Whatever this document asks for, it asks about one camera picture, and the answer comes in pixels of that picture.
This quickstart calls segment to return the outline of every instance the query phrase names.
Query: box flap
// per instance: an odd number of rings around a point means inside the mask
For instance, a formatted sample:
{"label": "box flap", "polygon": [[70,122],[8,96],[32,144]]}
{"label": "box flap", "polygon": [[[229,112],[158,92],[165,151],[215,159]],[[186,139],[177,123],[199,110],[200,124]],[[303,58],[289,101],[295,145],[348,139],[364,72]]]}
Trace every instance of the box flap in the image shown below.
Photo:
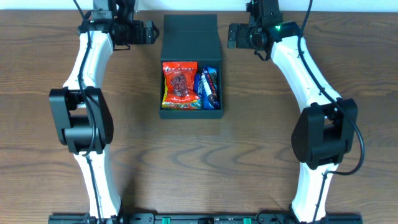
{"label": "box flap", "polygon": [[165,15],[161,59],[221,60],[217,15]]}

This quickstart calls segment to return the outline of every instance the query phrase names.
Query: open box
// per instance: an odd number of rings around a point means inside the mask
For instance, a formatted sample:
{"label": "open box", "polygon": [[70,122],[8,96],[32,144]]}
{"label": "open box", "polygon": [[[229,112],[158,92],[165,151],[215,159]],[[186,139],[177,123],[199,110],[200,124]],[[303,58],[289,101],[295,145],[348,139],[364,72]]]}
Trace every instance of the open box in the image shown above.
{"label": "open box", "polygon": [[217,69],[219,110],[163,110],[164,74],[160,84],[160,118],[216,119],[223,116],[223,85],[221,81],[221,46],[217,15],[165,15],[164,38],[160,62],[198,62],[198,72],[207,65]]}

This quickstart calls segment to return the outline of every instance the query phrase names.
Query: blue package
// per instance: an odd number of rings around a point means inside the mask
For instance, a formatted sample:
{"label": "blue package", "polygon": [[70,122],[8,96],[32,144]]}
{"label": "blue package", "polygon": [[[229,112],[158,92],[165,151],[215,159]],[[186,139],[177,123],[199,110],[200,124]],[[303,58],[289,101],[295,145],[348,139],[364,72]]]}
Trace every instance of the blue package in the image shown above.
{"label": "blue package", "polygon": [[[217,69],[204,66],[203,71],[204,71],[204,73],[207,73],[210,76],[211,81],[213,82],[213,86],[214,86],[215,90],[217,90]],[[214,106],[210,103],[209,98],[206,94],[205,87],[204,87],[203,81],[201,79],[201,76],[202,76],[202,74],[200,74],[200,73],[197,73],[195,75],[195,83],[193,86],[193,91],[203,100],[203,109],[204,110],[215,110],[216,108],[220,107],[220,103],[218,102],[218,100],[216,102],[216,105],[214,105]]]}

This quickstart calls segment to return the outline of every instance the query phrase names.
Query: wooden surface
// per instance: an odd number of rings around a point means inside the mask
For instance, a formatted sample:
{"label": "wooden surface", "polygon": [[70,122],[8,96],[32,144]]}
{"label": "wooden surface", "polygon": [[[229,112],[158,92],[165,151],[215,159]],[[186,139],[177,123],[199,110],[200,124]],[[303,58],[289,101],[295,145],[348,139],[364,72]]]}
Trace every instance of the wooden surface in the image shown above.
{"label": "wooden surface", "polygon": [[[137,18],[153,19],[162,31],[163,15]],[[299,24],[303,16],[284,14]],[[103,91],[114,119],[114,176],[128,212],[255,213],[291,203],[299,163],[290,135],[300,112],[271,61],[227,50],[229,23],[247,20],[243,12],[218,14],[220,120],[159,119],[162,35],[154,45],[112,55]],[[57,139],[48,100],[75,63],[80,22],[76,11],[0,13],[0,223],[45,223],[52,213],[89,210],[81,171]],[[398,14],[314,12],[305,35],[325,78],[358,104],[367,147],[356,175],[333,177],[326,210],[360,212],[365,223],[398,222]],[[355,139],[340,170],[355,166],[358,151]]]}

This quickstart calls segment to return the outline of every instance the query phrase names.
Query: red snack bag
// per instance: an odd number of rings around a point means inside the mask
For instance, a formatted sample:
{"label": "red snack bag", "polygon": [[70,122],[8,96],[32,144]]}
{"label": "red snack bag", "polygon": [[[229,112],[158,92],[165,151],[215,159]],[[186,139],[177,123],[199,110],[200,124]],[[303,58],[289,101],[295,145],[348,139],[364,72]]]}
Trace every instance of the red snack bag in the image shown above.
{"label": "red snack bag", "polygon": [[165,93],[162,105],[189,103],[200,97],[193,91],[198,62],[164,62]]}

